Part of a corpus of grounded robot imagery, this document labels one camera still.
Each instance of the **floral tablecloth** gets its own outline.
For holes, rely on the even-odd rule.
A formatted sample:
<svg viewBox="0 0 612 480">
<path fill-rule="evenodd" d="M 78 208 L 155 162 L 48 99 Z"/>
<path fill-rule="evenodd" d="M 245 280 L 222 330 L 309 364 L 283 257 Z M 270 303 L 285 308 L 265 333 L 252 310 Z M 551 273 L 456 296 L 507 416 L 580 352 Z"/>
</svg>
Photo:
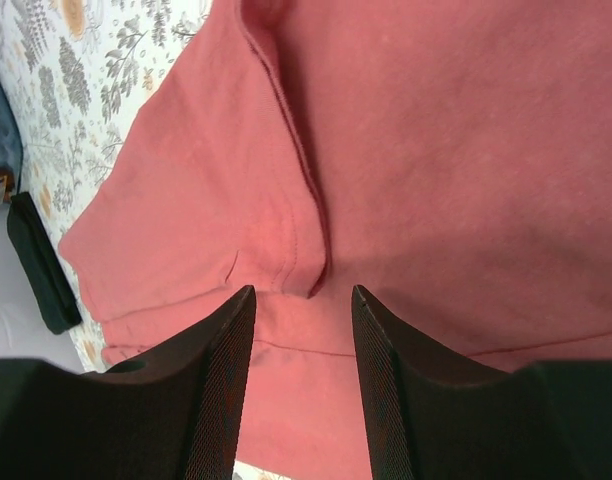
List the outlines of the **floral tablecloth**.
<svg viewBox="0 0 612 480">
<path fill-rule="evenodd" d="M 212 0 L 0 0 L 0 80 L 24 145 L 22 189 L 54 245 L 110 173 L 139 107 L 207 18 Z M 64 270 L 78 295 L 77 278 Z M 101 329 L 70 331 L 88 371 Z M 234 479 L 279 477 L 237 463 Z"/>
</svg>

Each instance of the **white floral fabric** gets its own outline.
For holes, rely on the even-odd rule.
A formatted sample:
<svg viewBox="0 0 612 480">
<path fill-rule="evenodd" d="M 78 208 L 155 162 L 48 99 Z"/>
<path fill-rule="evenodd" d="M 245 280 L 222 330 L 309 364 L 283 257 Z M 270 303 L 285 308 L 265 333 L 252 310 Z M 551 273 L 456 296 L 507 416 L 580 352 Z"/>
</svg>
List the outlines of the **white floral fabric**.
<svg viewBox="0 0 612 480">
<path fill-rule="evenodd" d="M 140 106 L 208 17 L 212 0 L 0 0 L 0 80 L 24 146 L 29 191 L 53 243 L 108 176 Z M 70 331 L 87 371 L 104 337 L 81 304 Z M 234 480 L 279 480 L 237 463 Z"/>
</svg>

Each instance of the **garment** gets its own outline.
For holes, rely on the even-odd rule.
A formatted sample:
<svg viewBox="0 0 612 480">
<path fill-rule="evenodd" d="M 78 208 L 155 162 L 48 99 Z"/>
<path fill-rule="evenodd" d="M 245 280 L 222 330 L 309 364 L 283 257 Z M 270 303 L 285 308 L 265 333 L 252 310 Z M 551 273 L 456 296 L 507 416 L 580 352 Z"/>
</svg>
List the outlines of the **garment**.
<svg viewBox="0 0 612 480">
<path fill-rule="evenodd" d="M 60 251 L 113 362 L 254 284 L 238 457 L 368 479 L 356 283 L 499 368 L 612 358 L 612 1 L 215 0 Z"/>
</svg>

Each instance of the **clothing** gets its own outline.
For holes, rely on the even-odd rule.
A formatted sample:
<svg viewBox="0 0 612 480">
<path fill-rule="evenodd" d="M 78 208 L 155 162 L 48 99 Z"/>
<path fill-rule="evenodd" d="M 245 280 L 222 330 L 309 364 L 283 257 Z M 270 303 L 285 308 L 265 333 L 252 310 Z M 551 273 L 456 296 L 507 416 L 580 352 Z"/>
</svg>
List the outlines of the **clothing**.
<svg viewBox="0 0 612 480">
<path fill-rule="evenodd" d="M 356 283 L 499 368 L 612 358 L 612 1 L 284 1 L 215 0 L 60 251 L 113 362 L 255 285 L 238 457 L 368 479 Z"/>
</svg>

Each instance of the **gray surface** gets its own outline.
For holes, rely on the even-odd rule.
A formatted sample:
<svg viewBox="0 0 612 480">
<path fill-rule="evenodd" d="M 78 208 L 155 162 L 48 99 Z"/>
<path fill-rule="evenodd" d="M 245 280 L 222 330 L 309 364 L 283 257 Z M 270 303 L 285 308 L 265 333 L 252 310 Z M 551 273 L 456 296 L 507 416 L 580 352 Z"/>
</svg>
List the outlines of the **gray surface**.
<svg viewBox="0 0 612 480">
<path fill-rule="evenodd" d="M 46 328 L 26 274 L 6 233 L 7 207 L 0 207 L 0 357 L 35 357 L 83 372 L 68 333 Z"/>
</svg>

